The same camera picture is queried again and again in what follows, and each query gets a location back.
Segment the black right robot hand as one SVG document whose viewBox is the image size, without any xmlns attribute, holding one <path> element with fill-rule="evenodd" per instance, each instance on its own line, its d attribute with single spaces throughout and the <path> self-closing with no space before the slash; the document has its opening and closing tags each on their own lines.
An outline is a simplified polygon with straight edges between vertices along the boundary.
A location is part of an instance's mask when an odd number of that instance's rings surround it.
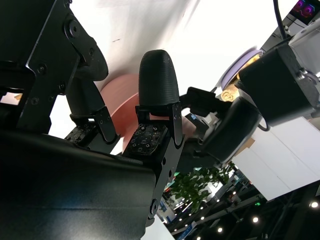
<svg viewBox="0 0 320 240">
<path fill-rule="evenodd" d="M 69 0 L 0 3 L 0 237 L 139 240 L 184 145 L 175 69 L 144 54 L 138 127 L 123 155 L 96 82 L 109 73 Z"/>
</svg>

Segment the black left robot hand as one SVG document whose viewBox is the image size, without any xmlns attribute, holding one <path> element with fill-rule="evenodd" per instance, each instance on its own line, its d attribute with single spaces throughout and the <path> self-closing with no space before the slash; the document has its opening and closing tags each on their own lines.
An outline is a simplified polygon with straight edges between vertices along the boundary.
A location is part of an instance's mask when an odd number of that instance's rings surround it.
<svg viewBox="0 0 320 240">
<path fill-rule="evenodd" d="M 189 172 L 193 168 L 220 168 L 249 140 L 258 127 L 262 116 L 251 103 L 238 97 L 233 102 L 222 101 L 211 91 L 189 87 L 180 96 L 181 107 L 190 113 L 206 117 L 214 114 L 213 126 L 200 120 L 188 119 L 196 125 L 196 135 L 184 144 L 177 170 Z"/>
</svg>

